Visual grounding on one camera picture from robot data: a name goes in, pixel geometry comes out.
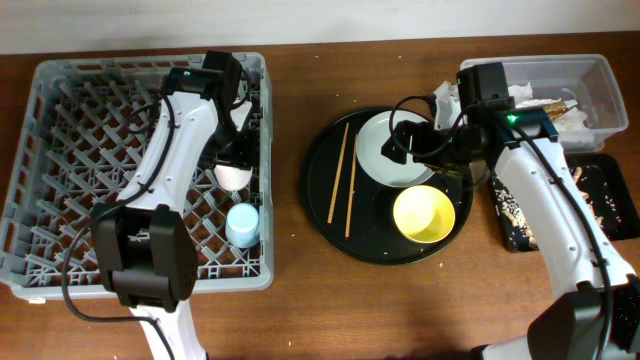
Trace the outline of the pink cup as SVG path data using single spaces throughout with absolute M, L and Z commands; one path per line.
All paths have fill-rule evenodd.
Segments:
M 214 176 L 223 190 L 239 191 L 250 183 L 252 168 L 241 169 L 225 165 L 216 165 L 214 168 Z

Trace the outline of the yellow bowl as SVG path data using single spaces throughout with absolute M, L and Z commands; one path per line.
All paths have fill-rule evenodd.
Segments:
M 432 244 L 444 240 L 453 232 L 455 208 L 441 190 L 417 185 L 403 190 L 395 199 L 393 221 L 409 241 Z

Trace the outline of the light blue cup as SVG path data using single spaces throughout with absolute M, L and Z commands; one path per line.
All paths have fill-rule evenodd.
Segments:
M 239 248 L 251 248 L 259 241 L 259 212 L 251 204 L 232 206 L 227 213 L 225 235 L 227 241 Z

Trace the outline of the food scraps and peanut shells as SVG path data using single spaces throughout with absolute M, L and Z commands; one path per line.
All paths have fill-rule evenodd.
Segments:
M 622 240 L 622 208 L 614 199 L 602 171 L 596 165 L 586 165 L 571 167 L 570 172 L 591 214 L 605 235 L 612 241 Z M 535 237 L 520 206 L 496 175 L 491 176 L 490 190 L 507 250 L 536 251 L 538 247 Z

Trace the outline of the tissue with gold wrapper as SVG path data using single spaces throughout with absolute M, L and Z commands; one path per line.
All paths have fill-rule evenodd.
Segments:
M 586 127 L 587 114 L 578 108 L 576 100 L 535 99 L 530 83 L 508 87 L 517 108 L 543 107 L 559 134 L 562 143 L 593 143 L 595 137 Z

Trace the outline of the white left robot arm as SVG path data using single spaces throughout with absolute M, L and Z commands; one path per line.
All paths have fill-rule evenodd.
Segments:
M 172 68 L 152 107 L 157 122 L 132 179 L 112 204 L 98 203 L 82 230 L 91 235 L 103 287 L 129 316 L 82 312 L 69 292 L 69 265 L 82 237 L 63 258 L 61 293 L 77 318 L 93 323 L 136 322 L 155 358 L 204 359 L 188 303 L 198 253 L 183 220 L 196 168 L 210 166 L 246 186 L 257 165 L 258 135 L 248 125 L 250 72 L 229 52 L 209 51 L 199 68 Z

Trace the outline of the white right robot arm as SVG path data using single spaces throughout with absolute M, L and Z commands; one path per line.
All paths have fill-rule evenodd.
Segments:
M 389 122 L 381 152 L 443 173 L 485 161 L 523 212 L 554 297 L 525 335 L 478 346 L 471 358 L 638 358 L 639 277 L 589 210 L 547 112 L 516 106 L 499 62 L 459 71 L 457 89 L 460 111 L 450 127 Z

